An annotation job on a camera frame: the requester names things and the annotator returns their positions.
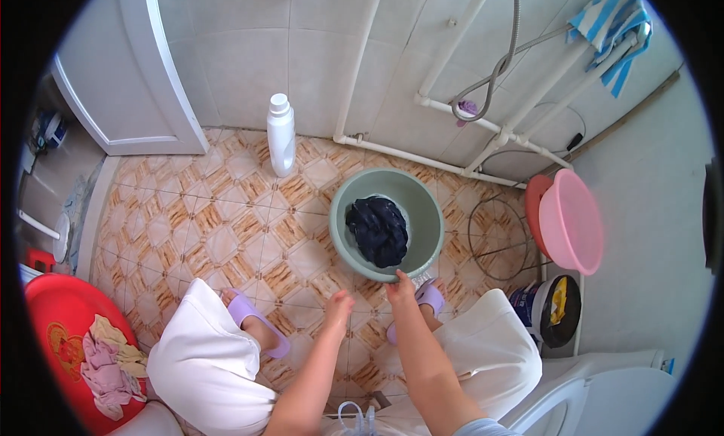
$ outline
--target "dark blue clothing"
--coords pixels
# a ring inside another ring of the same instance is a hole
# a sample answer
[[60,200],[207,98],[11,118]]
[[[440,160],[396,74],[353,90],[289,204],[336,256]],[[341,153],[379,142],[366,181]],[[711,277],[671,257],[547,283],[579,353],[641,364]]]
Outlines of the dark blue clothing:
[[358,198],[345,217],[362,256],[378,268],[397,266],[407,253],[407,227],[399,208],[387,198]]

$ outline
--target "plastic basin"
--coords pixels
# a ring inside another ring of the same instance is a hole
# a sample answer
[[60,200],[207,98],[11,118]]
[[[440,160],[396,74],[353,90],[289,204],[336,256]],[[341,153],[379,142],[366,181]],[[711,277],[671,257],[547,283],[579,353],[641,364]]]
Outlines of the plastic basin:
[[543,243],[558,266],[592,275],[601,265],[603,231],[598,206],[575,173],[561,169],[538,211]]
[[[378,268],[367,261],[345,224],[345,215],[352,203],[373,195],[390,198],[408,215],[408,252],[396,267]],[[380,167],[358,172],[339,187],[331,201],[330,237],[334,247],[356,272],[378,282],[397,282],[394,275],[397,268],[410,278],[430,268],[442,248],[444,227],[442,211],[429,189],[399,169]]]
[[[129,345],[138,348],[130,324],[113,302],[81,279],[52,273],[31,280],[25,287],[25,300],[38,347],[56,385],[88,434],[103,436],[133,419],[145,403],[131,400],[122,405],[123,417],[114,422],[95,407],[93,393],[80,376],[80,363],[86,358],[81,343],[95,314],[107,318],[123,332]],[[146,394],[144,379],[140,379],[140,388]]]

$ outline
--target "blue striped towel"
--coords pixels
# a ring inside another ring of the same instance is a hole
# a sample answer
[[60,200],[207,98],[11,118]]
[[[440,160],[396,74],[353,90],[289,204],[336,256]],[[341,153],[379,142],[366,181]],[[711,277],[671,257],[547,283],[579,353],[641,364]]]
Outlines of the blue striped towel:
[[568,31],[566,42],[582,34],[596,48],[594,59],[586,71],[600,64],[611,49],[631,30],[646,35],[601,76],[603,85],[618,98],[629,77],[634,57],[647,50],[652,34],[651,17],[644,10],[642,0],[593,0],[583,11],[568,21],[574,26]]

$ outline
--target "white pants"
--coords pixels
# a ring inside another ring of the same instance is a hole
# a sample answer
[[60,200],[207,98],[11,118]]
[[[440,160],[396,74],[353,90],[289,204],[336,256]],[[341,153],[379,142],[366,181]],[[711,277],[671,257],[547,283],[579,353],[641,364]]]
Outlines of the white pants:
[[[538,384],[541,359],[531,336],[501,290],[485,293],[465,314],[434,332],[463,390],[500,419]],[[191,283],[147,371],[158,396],[208,436],[261,434],[276,393],[254,382],[259,344],[233,321],[221,298],[201,279]],[[384,436],[429,436],[409,398],[375,414]],[[322,434],[342,429],[323,419]]]

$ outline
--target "bottle cap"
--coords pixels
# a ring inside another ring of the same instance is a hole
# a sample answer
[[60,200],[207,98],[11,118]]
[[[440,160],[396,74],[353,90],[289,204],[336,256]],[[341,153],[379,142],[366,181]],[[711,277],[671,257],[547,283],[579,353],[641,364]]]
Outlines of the bottle cap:
[[275,116],[286,115],[289,112],[289,100],[284,94],[274,94],[269,99],[269,112]]

